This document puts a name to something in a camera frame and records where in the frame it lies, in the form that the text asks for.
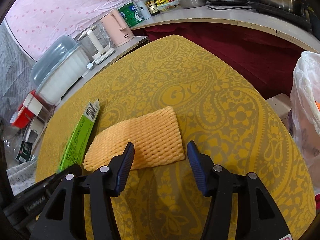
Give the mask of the green toothpaste box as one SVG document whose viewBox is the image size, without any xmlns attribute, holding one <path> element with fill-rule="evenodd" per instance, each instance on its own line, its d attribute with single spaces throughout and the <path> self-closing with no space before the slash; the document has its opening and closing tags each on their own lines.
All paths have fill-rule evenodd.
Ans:
<svg viewBox="0 0 320 240">
<path fill-rule="evenodd" d="M 89 136 L 99 111 L 100 103 L 98 99 L 95 102 L 88 103 L 71 137 L 67 141 L 56 173 L 64 171 L 73 164 L 82 164 Z"/>
</svg>

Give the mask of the orange printed plastic bag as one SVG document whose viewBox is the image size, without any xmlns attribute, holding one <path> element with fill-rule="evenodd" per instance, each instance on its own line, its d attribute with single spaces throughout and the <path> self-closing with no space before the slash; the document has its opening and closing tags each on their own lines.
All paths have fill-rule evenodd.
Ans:
<svg viewBox="0 0 320 240">
<path fill-rule="evenodd" d="M 320 111 L 320 103 L 316 101 L 315 104 L 316 104 L 318 110 Z"/>
</svg>

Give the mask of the white lined trash bin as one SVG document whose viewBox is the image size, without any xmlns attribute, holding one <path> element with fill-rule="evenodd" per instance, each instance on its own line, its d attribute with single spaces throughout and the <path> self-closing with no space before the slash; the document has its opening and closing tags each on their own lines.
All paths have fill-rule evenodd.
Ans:
<svg viewBox="0 0 320 240">
<path fill-rule="evenodd" d="M 293 139 L 307 165 L 315 195 L 319 194 L 319 54 L 304 51 L 293 70 Z"/>
</svg>

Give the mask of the floral white cloth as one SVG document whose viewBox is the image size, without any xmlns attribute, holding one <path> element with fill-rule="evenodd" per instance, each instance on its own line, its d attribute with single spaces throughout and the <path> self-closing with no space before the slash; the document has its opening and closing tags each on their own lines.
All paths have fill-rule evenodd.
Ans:
<svg viewBox="0 0 320 240">
<path fill-rule="evenodd" d="M 13 195 L 18 195 L 22 191 L 35 184 L 37 158 L 7 169 L 9 183 Z"/>
</svg>

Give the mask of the glass jar dark label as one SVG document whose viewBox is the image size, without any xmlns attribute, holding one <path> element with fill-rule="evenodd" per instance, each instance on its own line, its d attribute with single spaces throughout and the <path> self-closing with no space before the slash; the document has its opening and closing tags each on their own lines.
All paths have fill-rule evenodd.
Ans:
<svg viewBox="0 0 320 240">
<path fill-rule="evenodd" d="M 18 150 L 18 154 L 16 155 L 16 161 L 21 163 L 25 163 L 30 161 L 32 158 L 32 148 L 33 144 L 31 142 L 26 142 L 22 140 L 20 149 Z"/>
</svg>

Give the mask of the yellow paisley tablecloth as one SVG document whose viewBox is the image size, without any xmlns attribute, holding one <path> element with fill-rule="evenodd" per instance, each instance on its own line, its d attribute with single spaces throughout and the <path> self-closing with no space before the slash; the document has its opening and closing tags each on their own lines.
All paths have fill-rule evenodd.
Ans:
<svg viewBox="0 0 320 240">
<path fill-rule="evenodd" d="M 255 172 L 278 205 L 293 239 L 316 215 L 315 195 L 295 142 L 265 99 L 227 63 L 171 35 L 139 48 L 91 78 L 51 118 L 36 180 L 53 174 L 86 105 L 99 101 L 93 134 L 166 106 L 182 140 L 232 173 Z M 198 190 L 187 160 L 131 171 L 112 199 L 123 239 L 199 239 L 210 199 Z"/>
</svg>

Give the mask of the red plastic basin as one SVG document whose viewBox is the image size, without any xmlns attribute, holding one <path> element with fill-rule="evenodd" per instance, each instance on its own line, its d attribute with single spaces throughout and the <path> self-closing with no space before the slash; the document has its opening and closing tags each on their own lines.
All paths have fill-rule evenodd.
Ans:
<svg viewBox="0 0 320 240">
<path fill-rule="evenodd" d="M 10 119 L 11 126 L 15 126 L 17 128 L 23 129 L 31 120 L 35 117 L 35 114 L 28 109 L 27 103 L 30 102 L 32 97 L 39 99 L 38 96 L 35 95 L 36 91 L 33 89 L 29 94 L 26 96 L 23 103 L 18 107 L 17 111 L 12 115 Z"/>
</svg>

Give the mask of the white cup stack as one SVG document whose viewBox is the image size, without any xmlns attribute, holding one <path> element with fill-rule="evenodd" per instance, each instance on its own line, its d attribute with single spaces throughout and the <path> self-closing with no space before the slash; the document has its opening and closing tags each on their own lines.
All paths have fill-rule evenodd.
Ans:
<svg viewBox="0 0 320 240">
<path fill-rule="evenodd" d="M 33 113 L 35 116 L 39 116 L 43 104 L 40 103 L 33 94 L 29 93 L 23 102 L 23 106 L 31 111 L 31 113 Z"/>
</svg>

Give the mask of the white dish rack with lid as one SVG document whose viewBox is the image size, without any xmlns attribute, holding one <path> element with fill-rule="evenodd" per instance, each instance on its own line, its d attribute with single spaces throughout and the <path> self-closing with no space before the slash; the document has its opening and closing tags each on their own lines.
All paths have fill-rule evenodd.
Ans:
<svg viewBox="0 0 320 240">
<path fill-rule="evenodd" d="M 69 35 L 60 36 L 38 59 L 31 70 L 31 81 L 39 95 L 50 105 L 87 72 L 90 58 L 83 46 Z"/>
</svg>

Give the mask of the dark red counter skirt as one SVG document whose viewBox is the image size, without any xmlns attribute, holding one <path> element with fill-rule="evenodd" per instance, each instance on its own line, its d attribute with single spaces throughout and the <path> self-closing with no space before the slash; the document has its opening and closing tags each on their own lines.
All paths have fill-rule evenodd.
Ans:
<svg viewBox="0 0 320 240">
<path fill-rule="evenodd" d="M 183 36 L 234 68 L 265 98 L 290 95 L 292 73 L 303 49 L 271 34 L 219 23 L 173 23 L 136 29 L 150 41 Z"/>
</svg>

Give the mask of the white glass electric kettle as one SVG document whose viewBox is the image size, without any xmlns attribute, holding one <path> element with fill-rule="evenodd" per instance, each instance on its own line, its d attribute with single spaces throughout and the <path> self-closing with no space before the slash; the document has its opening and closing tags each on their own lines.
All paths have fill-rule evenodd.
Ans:
<svg viewBox="0 0 320 240">
<path fill-rule="evenodd" d="M 76 42 L 84 47 L 86 54 L 93 60 L 94 64 L 101 64 L 115 52 L 111 40 L 104 38 L 97 25 L 83 31 Z"/>
</svg>

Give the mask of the pink electric kettle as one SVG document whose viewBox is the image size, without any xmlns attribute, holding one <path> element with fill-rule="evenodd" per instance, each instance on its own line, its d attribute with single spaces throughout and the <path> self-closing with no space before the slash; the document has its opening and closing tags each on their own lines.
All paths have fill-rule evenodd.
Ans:
<svg viewBox="0 0 320 240">
<path fill-rule="evenodd" d="M 134 38 L 134 34 L 117 9 L 100 19 L 115 47 L 122 46 Z"/>
</svg>

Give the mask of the pink dotted curtain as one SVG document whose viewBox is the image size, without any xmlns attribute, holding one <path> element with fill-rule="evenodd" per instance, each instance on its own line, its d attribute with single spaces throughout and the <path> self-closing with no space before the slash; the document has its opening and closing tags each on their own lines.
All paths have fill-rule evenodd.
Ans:
<svg viewBox="0 0 320 240">
<path fill-rule="evenodd" d="M 33 59 L 62 35 L 76 37 L 132 0 L 16 0 L 6 15 L 17 42 Z"/>
</svg>

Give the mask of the black induction cooktop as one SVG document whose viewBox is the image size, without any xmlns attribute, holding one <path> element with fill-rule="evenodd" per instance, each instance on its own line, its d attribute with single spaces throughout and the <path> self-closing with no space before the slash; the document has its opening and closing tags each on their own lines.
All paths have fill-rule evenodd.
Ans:
<svg viewBox="0 0 320 240">
<path fill-rule="evenodd" d="M 254 10 L 256 10 L 258 13 L 274 16 L 276 18 L 279 18 L 281 20 L 285 20 L 289 23 L 294 24 L 295 26 L 298 26 L 308 32 L 312 32 L 312 26 L 311 23 L 304 18 L 303 16 L 298 16 L 294 13 L 288 12 L 283 9 L 279 9 L 270 5 L 266 5 L 263 3 L 258 2 L 248 2 L 248 6 L 252 7 Z"/>
</svg>

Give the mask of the green tin can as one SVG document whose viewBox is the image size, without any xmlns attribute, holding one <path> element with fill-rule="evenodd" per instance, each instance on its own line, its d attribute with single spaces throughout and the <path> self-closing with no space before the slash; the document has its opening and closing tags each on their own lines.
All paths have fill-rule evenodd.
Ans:
<svg viewBox="0 0 320 240">
<path fill-rule="evenodd" d="M 120 7 L 118 11 L 130 28 L 144 21 L 143 16 L 140 14 L 133 2 Z"/>
</svg>

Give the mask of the white bottle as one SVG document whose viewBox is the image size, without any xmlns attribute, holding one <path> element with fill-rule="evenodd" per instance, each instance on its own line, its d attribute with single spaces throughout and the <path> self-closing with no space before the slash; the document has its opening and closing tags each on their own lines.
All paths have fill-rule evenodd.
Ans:
<svg viewBox="0 0 320 240">
<path fill-rule="evenodd" d="M 152 18 L 144 0 L 135 0 L 135 5 L 145 20 Z"/>
</svg>

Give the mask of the dark soy sauce bottle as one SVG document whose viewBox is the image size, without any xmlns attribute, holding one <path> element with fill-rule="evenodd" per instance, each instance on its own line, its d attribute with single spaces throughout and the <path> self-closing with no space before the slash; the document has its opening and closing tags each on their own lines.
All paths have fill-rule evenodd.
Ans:
<svg viewBox="0 0 320 240">
<path fill-rule="evenodd" d="M 153 0 L 144 0 L 144 3 L 151 16 L 160 14 L 160 11 L 157 9 L 156 3 Z"/>
</svg>

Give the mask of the clear food container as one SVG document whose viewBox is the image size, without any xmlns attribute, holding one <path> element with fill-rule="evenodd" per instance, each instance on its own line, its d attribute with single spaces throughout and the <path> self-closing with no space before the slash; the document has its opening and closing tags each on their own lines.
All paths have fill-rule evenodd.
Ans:
<svg viewBox="0 0 320 240">
<path fill-rule="evenodd" d="M 157 9 L 160 11 L 160 13 L 165 13 L 167 11 L 176 9 L 179 6 L 180 6 L 180 4 L 179 4 L 178 0 L 175 0 L 175 1 L 172 1 L 169 3 L 161 4 L 161 5 L 157 6 Z"/>
</svg>

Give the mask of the yellow label jar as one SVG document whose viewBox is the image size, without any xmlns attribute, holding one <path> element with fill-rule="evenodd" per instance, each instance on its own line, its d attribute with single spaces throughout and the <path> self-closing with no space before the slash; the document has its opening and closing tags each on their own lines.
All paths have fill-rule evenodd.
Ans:
<svg viewBox="0 0 320 240">
<path fill-rule="evenodd" d="M 160 5 L 163 5 L 163 4 L 167 4 L 169 2 L 170 2 L 169 0 L 156 0 L 156 5 L 160 6 Z"/>
</svg>

